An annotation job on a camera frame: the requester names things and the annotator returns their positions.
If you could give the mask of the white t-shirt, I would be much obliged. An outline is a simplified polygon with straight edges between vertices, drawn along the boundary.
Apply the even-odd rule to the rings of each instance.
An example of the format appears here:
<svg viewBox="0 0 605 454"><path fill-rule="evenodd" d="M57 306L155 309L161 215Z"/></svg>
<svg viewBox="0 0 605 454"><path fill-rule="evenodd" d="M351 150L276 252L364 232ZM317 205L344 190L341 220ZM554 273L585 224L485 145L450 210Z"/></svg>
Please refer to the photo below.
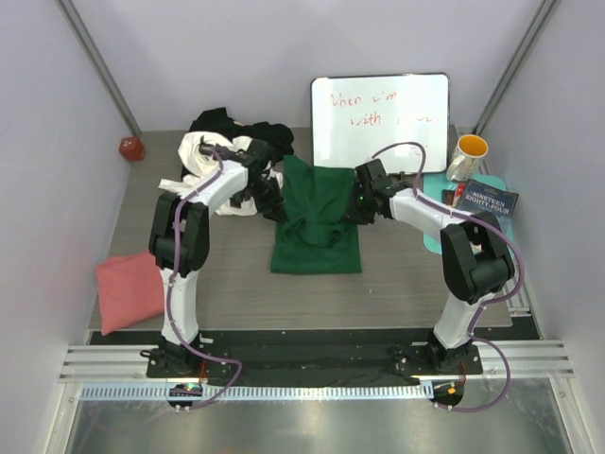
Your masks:
<svg viewBox="0 0 605 454"><path fill-rule="evenodd" d="M203 155L199 151L200 144L221 146L229 151L252 151L255 146L268 146L271 149L267 142L246 135L228 139L217 132L188 132L183 136L178 148L184 175L179 181L161 179L158 185L161 190L182 194L215 171L217 163L212 157ZM242 201L238 201L237 197L233 196L223 203L216 213L220 216L248 217L256 215L257 209L251 196L244 195Z"/></svg>

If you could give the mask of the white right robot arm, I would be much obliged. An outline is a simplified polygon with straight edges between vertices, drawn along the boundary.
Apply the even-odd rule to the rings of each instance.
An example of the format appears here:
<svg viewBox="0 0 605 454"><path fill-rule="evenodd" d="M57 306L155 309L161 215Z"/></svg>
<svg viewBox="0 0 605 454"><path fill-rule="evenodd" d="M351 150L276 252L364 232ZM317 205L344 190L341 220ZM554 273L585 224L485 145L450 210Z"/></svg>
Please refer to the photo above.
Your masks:
<svg viewBox="0 0 605 454"><path fill-rule="evenodd" d="M426 359L435 372L449 373L459 365L459 348L471 341L480 313L503 299L500 292L515 275L508 238L491 213L474 215L428 198L416 184L395 182L374 159L354 170L345 219L365 225L377 216L407 224L441 245L449 294Z"/></svg>

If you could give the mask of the Nineteen Eighty-Four book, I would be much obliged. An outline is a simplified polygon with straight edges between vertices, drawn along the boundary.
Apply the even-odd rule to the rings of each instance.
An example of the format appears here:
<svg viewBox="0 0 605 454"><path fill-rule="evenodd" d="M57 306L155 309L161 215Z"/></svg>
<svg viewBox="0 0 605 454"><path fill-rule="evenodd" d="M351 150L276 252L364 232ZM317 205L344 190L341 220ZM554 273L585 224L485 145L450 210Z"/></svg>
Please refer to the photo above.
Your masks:
<svg viewBox="0 0 605 454"><path fill-rule="evenodd" d="M502 230L510 223L519 195L475 179L468 180L458 197L456 208L470 213L489 212Z"/></svg>

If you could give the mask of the white mug orange inside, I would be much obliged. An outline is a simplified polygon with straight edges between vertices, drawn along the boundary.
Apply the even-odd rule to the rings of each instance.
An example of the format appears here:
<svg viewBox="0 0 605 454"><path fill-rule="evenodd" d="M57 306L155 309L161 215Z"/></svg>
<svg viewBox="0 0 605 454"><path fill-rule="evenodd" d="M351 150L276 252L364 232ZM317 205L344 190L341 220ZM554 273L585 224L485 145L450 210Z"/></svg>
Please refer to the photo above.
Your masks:
<svg viewBox="0 0 605 454"><path fill-rule="evenodd" d="M446 178L454 182L470 179L488 153L489 145L482 137L475 134L460 136L446 170Z"/></svg>

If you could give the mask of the green t-shirt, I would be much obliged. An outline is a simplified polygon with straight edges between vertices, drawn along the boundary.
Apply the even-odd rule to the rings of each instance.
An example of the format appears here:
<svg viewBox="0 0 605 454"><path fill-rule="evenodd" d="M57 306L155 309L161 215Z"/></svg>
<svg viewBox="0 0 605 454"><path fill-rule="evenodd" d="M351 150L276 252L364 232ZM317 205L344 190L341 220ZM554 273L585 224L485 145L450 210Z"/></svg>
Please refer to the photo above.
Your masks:
<svg viewBox="0 0 605 454"><path fill-rule="evenodd" d="M345 220L353 185L350 168L311 166L297 156L285 157L287 221L276 226L271 272L362 272L357 225Z"/></svg>

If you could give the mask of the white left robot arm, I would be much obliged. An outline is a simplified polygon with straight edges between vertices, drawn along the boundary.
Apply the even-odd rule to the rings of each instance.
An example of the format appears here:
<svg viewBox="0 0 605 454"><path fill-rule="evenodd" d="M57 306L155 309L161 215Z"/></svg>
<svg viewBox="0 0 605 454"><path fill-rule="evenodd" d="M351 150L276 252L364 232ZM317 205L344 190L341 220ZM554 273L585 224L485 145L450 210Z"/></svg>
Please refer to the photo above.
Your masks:
<svg viewBox="0 0 605 454"><path fill-rule="evenodd" d="M199 271L210 252L210 218L231 201L252 201L256 212L275 222L287 219L280 180L268 143L215 132L189 132L178 155L185 170L178 182L163 180L148 249L164 286L164 326L160 350L182 377L201 364L197 320Z"/></svg>

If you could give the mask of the white dry-erase board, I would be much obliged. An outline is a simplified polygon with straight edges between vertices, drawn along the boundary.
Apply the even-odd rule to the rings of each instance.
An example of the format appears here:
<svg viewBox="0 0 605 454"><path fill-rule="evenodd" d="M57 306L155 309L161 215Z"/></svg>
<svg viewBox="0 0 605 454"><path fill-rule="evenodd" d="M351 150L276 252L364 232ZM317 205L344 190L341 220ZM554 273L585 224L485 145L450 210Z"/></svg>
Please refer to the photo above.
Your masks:
<svg viewBox="0 0 605 454"><path fill-rule="evenodd" d="M313 164L354 168L380 149L391 174L447 168L450 79L444 73L316 78L311 83Z"/></svg>

